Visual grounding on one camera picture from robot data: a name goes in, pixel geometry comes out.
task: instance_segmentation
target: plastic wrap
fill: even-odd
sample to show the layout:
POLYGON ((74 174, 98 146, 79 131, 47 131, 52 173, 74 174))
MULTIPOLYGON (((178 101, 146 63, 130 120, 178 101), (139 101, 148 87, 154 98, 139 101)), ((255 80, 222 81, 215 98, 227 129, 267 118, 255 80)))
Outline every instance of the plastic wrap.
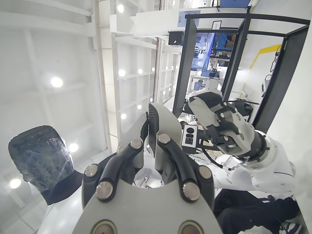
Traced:
POLYGON ((14 163, 23 180, 40 192, 51 190, 74 171, 69 151, 57 138, 38 142, 16 157, 14 163))

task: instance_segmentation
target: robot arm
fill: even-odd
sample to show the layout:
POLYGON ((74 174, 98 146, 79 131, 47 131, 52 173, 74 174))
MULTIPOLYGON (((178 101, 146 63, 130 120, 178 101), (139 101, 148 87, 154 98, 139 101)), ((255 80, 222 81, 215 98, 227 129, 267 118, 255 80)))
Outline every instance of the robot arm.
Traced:
POLYGON ((217 90, 195 92, 185 107, 204 127, 201 138, 225 154, 217 159, 223 169, 209 165, 215 187, 271 193, 293 190, 293 164, 282 145, 254 130, 217 90))

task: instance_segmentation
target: yellow floor marking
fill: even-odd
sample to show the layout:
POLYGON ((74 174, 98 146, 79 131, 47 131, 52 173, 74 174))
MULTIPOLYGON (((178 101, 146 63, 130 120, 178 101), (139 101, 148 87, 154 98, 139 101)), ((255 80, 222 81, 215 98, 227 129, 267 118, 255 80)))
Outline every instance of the yellow floor marking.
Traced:
POLYGON ((251 70, 252 67, 254 66, 256 60, 258 59, 258 56, 259 56, 260 54, 263 54, 263 53, 276 52, 276 50, 277 50, 281 45, 282 45, 282 44, 278 44, 278 45, 274 45, 274 46, 262 48, 262 49, 259 50, 257 56, 255 57, 253 63, 251 64, 251 66, 250 66, 250 68, 249 68, 249 71, 248 71, 248 74, 247 74, 247 77, 246 77, 246 81, 245 81, 245 84, 244 84, 242 90, 244 90, 245 87, 246 87, 246 83, 247 83, 247 80, 248 80, 248 77, 249 77, 250 70, 251 70))

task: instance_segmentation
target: black pants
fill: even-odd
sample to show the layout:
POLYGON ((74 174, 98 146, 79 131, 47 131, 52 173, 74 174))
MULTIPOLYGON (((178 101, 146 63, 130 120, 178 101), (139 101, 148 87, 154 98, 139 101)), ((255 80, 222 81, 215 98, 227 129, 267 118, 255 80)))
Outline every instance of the black pants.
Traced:
POLYGON ((264 203, 247 191, 222 189, 215 198, 214 215, 224 234, 237 234, 254 226, 279 233, 281 223, 299 212, 291 197, 264 203))

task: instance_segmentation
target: sign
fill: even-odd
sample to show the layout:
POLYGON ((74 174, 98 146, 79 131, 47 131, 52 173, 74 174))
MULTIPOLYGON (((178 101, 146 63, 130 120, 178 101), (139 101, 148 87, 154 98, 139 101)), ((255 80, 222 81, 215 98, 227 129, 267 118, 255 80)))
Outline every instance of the sign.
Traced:
POLYGON ((220 27, 221 27, 221 22, 222 22, 222 20, 220 20, 220 21, 214 21, 214 22, 213 22, 213 26, 212 26, 211 29, 217 29, 217 30, 219 30, 220 27))
MULTIPOLYGON (((187 14, 200 14, 200 11, 181 11, 179 12, 179 19, 177 22, 178 27, 186 27, 186 18, 185 15, 187 14)), ((194 19, 196 27, 198 27, 199 19, 194 19)))

